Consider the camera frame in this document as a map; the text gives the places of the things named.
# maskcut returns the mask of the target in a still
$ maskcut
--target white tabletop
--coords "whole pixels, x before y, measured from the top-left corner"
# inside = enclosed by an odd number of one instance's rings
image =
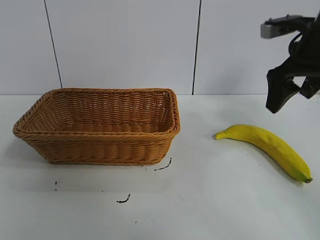
[[[179,96],[180,134],[143,167],[47,163],[11,133],[38,98],[0,96],[1,240],[320,239],[320,96],[277,114],[263,95]],[[234,124],[282,137],[313,182],[297,184],[248,143],[212,139]]]

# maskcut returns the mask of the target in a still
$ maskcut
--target banana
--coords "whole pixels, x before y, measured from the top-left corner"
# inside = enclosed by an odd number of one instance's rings
[[[272,132],[251,125],[233,125],[215,134],[215,139],[234,139],[248,142],[272,157],[292,178],[306,184],[313,178],[305,161],[284,140]]]

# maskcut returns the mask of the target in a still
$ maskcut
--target white wall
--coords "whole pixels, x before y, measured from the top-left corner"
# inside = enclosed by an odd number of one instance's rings
[[[191,94],[199,0],[47,0],[63,87]]]
[[[260,24],[319,9],[319,0],[202,0],[194,93],[266,93],[266,74],[287,59],[294,34],[261,39]]]
[[[0,94],[60,87],[43,0],[0,1]]]

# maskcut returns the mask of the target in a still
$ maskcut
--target black stain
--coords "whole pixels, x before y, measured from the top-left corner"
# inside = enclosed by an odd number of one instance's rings
[[[130,196],[131,196],[131,194],[128,195],[126,200],[124,200],[124,201],[116,201],[116,202],[119,203],[119,204],[124,204],[124,203],[128,202]]]
[[[169,161],[169,164],[168,164],[167,166],[161,167],[161,168],[159,168],[159,169],[154,169],[154,170],[155,170],[155,171],[158,171],[158,170],[166,169],[167,167],[170,166],[171,160],[172,160],[172,157],[170,157],[170,161]]]

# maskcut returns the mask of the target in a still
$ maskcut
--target woven basket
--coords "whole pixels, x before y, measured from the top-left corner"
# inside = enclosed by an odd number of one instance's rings
[[[55,89],[13,127],[53,164],[156,164],[179,131],[176,95],[162,88]]]

